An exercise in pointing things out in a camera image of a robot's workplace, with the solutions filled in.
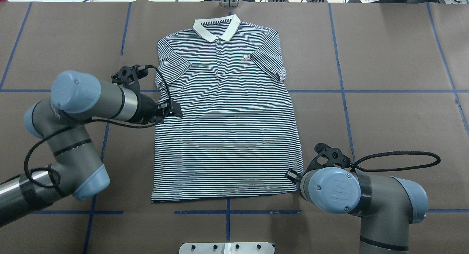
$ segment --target folded sleeve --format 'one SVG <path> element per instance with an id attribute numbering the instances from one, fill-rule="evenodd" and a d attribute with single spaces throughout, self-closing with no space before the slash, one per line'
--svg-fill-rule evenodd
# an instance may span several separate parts
<path id="1" fill-rule="evenodd" d="M 280 37 L 275 30 L 270 30 L 264 44 L 251 53 L 251 60 L 273 79 L 285 80 L 287 72 L 282 60 Z"/>
<path id="2" fill-rule="evenodd" d="M 158 70 L 168 84 L 179 79 L 192 65 L 191 62 L 175 52 L 165 38 L 158 41 L 158 58 Z M 158 73 L 156 74 L 155 83 L 157 89 L 161 90 L 164 87 L 163 80 Z"/>

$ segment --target black and white striped shirt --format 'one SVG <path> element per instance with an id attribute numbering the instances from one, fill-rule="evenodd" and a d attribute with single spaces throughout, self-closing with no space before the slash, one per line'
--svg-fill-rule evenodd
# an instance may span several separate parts
<path id="1" fill-rule="evenodd" d="M 152 202 L 296 189 L 284 175 L 303 161 L 275 30 L 236 15 L 196 20 L 159 40 L 158 55 L 184 117 L 156 126 Z"/>

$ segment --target blue joint cap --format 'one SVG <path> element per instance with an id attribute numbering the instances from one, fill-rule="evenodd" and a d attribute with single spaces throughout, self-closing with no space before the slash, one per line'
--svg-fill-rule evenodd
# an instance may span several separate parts
<path id="1" fill-rule="evenodd" d="M 357 178 L 337 167 L 318 170 L 310 179 L 308 192 L 313 204 L 331 214 L 352 212 L 362 194 Z"/>
<path id="2" fill-rule="evenodd" d="M 422 222 L 425 219 L 426 213 L 428 211 L 428 197 L 424 188 L 414 181 L 400 179 L 394 176 L 392 176 L 392 178 L 396 179 L 400 185 L 404 187 L 407 195 L 409 196 L 413 211 L 413 217 L 410 224 L 417 224 Z"/>
<path id="3" fill-rule="evenodd" d="M 101 84 L 96 77 L 72 70 L 58 75 L 51 88 L 54 106 L 71 114 L 90 110 L 100 96 Z"/>
<path id="4" fill-rule="evenodd" d="M 104 190 L 111 180 L 109 179 L 109 175 L 107 175 L 106 168 L 104 164 L 99 166 L 99 168 L 88 177 L 86 181 L 80 185 L 80 187 L 73 193 L 73 196 L 78 200 L 85 200 L 90 196 L 94 196 L 95 194 Z"/>
<path id="5" fill-rule="evenodd" d="M 34 104 L 30 109 L 28 109 L 28 111 L 25 113 L 25 117 L 23 119 L 23 121 L 25 122 L 25 127 L 26 129 L 34 135 L 34 137 L 38 137 L 40 139 L 43 139 L 44 136 L 42 136 L 41 134 L 39 134 L 39 132 L 37 132 L 37 130 L 34 128 L 34 124 L 32 122 L 32 113 L 34 111 L 34 108 L 36 108 L 37 104 L 39 102 L 37 102 L 36 104 Z"/>

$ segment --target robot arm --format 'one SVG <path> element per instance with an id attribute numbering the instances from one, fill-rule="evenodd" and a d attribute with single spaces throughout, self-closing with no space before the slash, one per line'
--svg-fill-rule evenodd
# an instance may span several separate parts
<path id="1" fill-rule="evenodd" d="M 123 67 L 112 76 L 114 84 L 75 71 L 57 77 L 50 98 L 37 102 L 25 115 L 28 131 L 47 140 L 57 162 L 46 169 L 25 170 L 0 184 L 0 227 L 70 194 L 83 200 L 109 185 L 84 127 L 92 117 L 150 126 L 166 115 L 182 117 L 176 102 L 156 104 L 140 94 L 139 79 L 148 75 L 148 67 Z"/>
<path id="2" fill-rule="evenodd" d="M 422 222 L 428 211 L 427 195 L 420 184 L 368 175 L 359 169 L 348 172 L 345 168 L 350 167 L 350 159 L 339 149 L 319 143 L 315 151 L 318 156 L 303 174 L 291 169 L 285 174 L 303 199 L 332 214 L 360 217 L 360 254 L 408 253 L 409 224 Z M 429 165 L 439 163 L 439 157 L 433 155 L 437 161 Z M 327 163 L 319 164 L 319 157 L 327 158 Z"/>

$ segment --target white collar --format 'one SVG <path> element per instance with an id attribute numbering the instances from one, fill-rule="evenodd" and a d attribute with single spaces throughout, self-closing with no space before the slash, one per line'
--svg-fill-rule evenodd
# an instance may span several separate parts
<path id="1" fill-rule="evenodd" d="M 206 28 L 202 25 L 205 22 L 220 22 L 222 20 L 230 19 L 230 25 L 226 29 L 225 33 L 220 37 L 216 37 L 215 35 L 211 34 Z M 236 15 L 230 15 L 221 18 L 211 18 L 211 19 L 196 19 L 194 22 L 193 30 L 202 38 L 204 38 L 207 42 L 213 42 L 214 40 L 220 38 L 222 40 L 229 41 L 235 35 L 236 31 L 238 30 L 239 24 L 241 20 Z"/>

